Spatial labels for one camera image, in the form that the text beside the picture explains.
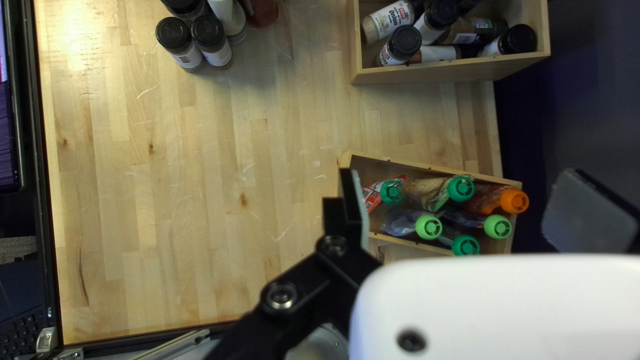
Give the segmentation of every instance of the spice jar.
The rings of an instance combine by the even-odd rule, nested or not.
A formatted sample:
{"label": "spice jar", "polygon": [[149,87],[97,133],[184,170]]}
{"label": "spice jar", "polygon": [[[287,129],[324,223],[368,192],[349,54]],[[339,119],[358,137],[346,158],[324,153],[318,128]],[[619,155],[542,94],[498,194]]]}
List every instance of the spice jar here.
{"label": "spice jar", "polygon": [[504,34],[509,26],[504,20],[482,17],[460,17],[445,31],[436,43],[440,45],[472,44],[486,45]]}
{"label": "spice jar", "polygon": [[394,30],[380,50],[373,66],[393,66],[406,63],[420,49],[420,31],[411,25],[401,25]]}
{"label": "spice jar", "polygon": [[166,17],[156,26],[156,38],[185,71],[196,72],[200,69],[202,53],[196,47],[189,27],[176,17]]}
{"label": "spice jar", "polygon": [[427,46],[442,35],[451,26],[460,14],[457,0],[435,0],[424,15],[413,26],[422,35],[422,45]]}
{"label": "spice jar", "polygon": [[360,21],[362,41],[371,45],[402,25],[412,25],[424,13],[422,0],[399,0]]}
{"label": "spice jar", "polygon": [[460,6],[460,16],[468,14],[471,9],[475,8],[482,0],[460,0],[458,6]]}
{"label": "spice jar", "polygon": [[238,44],[246,37],[246,17],[237,0],[208,0],[209,6],[222,23],[230,44]]}
{"label": "spice jar", "polygon": [[191,27],[191,35],[211,65],[218,70],[231,67],[233,54],[222,22],[217,17],[206,15],[197,18]]}
{"label": "spice jar", "polygon": [[276,0],[244,0],[247,21],[254,28],[264,28],[278,19],[278,3]]}
{"label": "spice jar", "polygon": [[407,63],[409,65],[425,64],[436,63],[438,61],[475,58],[478,50],[478,47],[469,45],[422,46]]}
{"label": "spice jar", "polygon": [[211,9],[205,0],[162,0],[169,12],[191,26],[195,19],[209,15]]}
{"label": "spice jar", "polygon": [[538,47],[536,32],[529,25],[517,24],[505,31],[478,54],[479,58],[530,53]]}

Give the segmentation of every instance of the screw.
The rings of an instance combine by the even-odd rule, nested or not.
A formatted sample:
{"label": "screw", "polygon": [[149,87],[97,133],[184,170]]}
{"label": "screw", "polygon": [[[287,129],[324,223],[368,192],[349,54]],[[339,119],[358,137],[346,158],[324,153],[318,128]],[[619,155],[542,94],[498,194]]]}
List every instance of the screw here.
{"label": "screw", "polygon": [[267,305],[276,310],[289,309],[298,299],[298,291],[290,282],[274,282],[267,291]]}
{"label": "screw", "polygon": [[409,352],[418,352],[427,346],[427,341],[413,330],[403,331],[398,336],[398,345]]}
{"label": "screw", "polygon": [[331,256],[341,257],[347,252],[347,239],[341,236],[327,235],[323,239],[322,250]]}

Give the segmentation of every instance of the dark background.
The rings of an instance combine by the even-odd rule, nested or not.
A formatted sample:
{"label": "dark background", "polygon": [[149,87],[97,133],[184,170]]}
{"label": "dark background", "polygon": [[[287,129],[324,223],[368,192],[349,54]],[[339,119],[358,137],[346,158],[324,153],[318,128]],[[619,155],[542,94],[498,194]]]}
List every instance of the dark background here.
{"label": "dark background", "polygon": [[550,0],[552,56],[495,83],[504,176],[524,183],[514,252],[553,250],[540,220],[555,178],[581,168],[640,208],[640,2]]}

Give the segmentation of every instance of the orange cap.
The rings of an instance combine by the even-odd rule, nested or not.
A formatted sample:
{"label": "orange cap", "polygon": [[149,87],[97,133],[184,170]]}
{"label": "orange cap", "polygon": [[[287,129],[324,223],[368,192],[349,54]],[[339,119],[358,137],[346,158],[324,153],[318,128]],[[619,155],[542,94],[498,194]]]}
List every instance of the orange cap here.
{"label": "orange cap", "polygon": [[500,206],[511,214],[523,213],[529,208],[529,197],[518,189],[507,189],[500,195]]}

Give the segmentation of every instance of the red packet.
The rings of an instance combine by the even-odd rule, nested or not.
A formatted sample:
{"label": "red packet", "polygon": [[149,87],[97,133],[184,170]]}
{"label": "red packet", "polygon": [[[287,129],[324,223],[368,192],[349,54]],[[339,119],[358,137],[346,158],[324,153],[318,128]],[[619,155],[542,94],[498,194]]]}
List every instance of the red packet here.
{"label": "red packet", "polygon": [[376,181],[375,183],[366,184],[362,187],[362,197],[364,198],[364,205],[367,208],[367,214],[372,212],[376,206],[380,205],[382,198],[380,197],[380,189],[382,184],[387,181],[395,180],[399,183],[403,183],[406,180],[406,175],[400,175],[395,179],[387,179],[382,181]]}

